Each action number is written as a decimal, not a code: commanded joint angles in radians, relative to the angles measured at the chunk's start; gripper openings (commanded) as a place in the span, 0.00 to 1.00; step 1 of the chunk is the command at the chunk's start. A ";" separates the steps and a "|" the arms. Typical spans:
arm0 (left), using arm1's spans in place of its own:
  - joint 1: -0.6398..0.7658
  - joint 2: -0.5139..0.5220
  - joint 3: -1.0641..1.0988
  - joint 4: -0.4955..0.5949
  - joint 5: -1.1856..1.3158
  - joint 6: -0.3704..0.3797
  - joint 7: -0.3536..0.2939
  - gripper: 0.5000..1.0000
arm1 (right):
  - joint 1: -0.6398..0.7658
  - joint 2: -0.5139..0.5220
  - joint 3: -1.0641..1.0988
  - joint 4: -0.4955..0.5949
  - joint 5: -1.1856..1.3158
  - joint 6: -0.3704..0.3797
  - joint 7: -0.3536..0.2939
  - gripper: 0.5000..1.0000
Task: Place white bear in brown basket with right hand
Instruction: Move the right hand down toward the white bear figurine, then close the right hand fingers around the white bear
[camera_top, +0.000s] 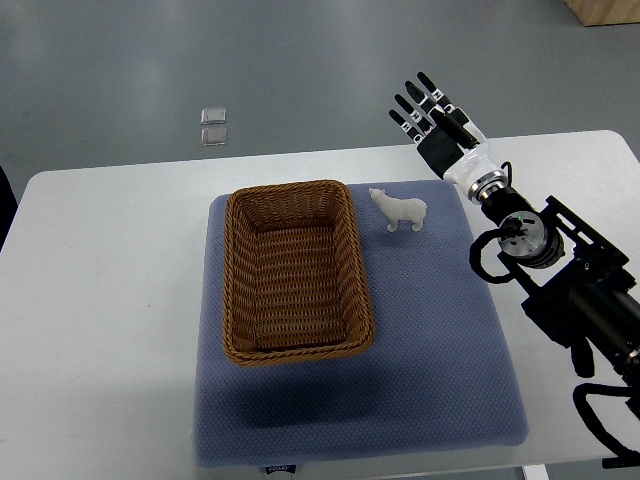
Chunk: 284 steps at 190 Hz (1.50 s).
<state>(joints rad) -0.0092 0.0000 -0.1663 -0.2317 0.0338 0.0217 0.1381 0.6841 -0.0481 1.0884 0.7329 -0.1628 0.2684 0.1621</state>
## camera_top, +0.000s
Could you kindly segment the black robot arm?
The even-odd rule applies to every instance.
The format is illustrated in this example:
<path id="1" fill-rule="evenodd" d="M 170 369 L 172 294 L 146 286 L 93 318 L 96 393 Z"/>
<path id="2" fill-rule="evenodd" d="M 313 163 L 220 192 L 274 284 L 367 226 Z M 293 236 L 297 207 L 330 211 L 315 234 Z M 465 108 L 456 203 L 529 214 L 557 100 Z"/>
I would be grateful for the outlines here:
<path id="1" fill-rule="evenodd" d="M 512 187 L 510 164 L 476 180 L 469 197 L 495 225 L 471 245 L 472 270 L 490 284 L 517 282 L 524 313 L 570 350 L 579 377 L 594 376 L 595 351 L 610 362 L 623 387 L 579 386 L 579 406 L 589 395 L 617 395 L 637 414 L 639 303 L 628 257 L 555 197 L 535 210 Z"/>

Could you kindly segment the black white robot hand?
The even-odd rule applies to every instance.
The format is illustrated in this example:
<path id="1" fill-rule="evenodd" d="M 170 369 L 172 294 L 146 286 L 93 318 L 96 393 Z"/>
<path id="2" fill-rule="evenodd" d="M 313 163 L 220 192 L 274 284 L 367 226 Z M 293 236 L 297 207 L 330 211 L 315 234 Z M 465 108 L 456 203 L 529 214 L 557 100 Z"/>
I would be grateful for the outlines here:
<path id="1" fill-rule="evenodd" d="M 456 185 L 476 203 L 509 185 L 509 174 L 491 159 L 487 138 L 425 73 L 394 96 L 389 117 L 416 146 L 440 179 Z"/>

